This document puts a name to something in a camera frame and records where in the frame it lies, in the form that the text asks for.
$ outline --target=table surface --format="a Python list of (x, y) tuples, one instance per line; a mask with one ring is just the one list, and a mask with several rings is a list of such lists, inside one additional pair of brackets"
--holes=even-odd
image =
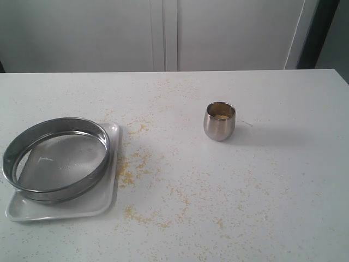
[[(0, 151), (77, 116), (122, 127), (115, 197), (91, 218), (15, 223), (0, 261), (347, 261), (349, 87), (334, 70), (0, 74)], [(206, 106), (237, 110), (210, 140)]]

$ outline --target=metal ring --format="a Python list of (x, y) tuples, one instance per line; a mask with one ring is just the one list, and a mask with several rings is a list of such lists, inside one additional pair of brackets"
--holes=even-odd
[[(18, 184), (17, 168), (27, 152), (48, 139), (74, 134), (96, 138), (106, 148), (102, 161), (90, 174), (75, 183), (50, 190), (30, 189)], [(7, 181), (17, 188), (24, 197), (55, 203), (77, 197), (92, 188), (103, 177), (103, 171), (109, 162), (109, 155), (109, 136), (100, 125), (83, 118), (64, 117), (36, 124), (17, 136), (4, 153), (2, 169)]]

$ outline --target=steel cup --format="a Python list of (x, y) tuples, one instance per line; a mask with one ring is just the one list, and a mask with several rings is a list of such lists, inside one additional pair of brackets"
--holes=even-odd
[(213, 102), (206, 108), (203, 130), (209, 138), (223, 141), (233, 134), (235, 118), (236, 111), (232, 105), (225, 102)]

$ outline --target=stainless steel cup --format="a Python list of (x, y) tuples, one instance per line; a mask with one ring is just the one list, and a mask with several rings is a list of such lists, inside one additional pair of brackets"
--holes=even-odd
[(236, 111), (232, 105), (225, 102), (213, 102), (206, 108), (203, 130), (209, 138), (223, 141), (234, 132), (235, 118)]

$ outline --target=white tray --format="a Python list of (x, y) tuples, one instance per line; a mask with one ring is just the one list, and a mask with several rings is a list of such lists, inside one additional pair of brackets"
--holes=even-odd
[(111, 140), (110, 166), (103, 178), (85, 194), (67, 202), (45, 205), (28, 200), (15, 192), (6, 209), (6, 217), (15, 222), (91, 217), (103, 213), (112, 201), (120, 127), (100, 124)]

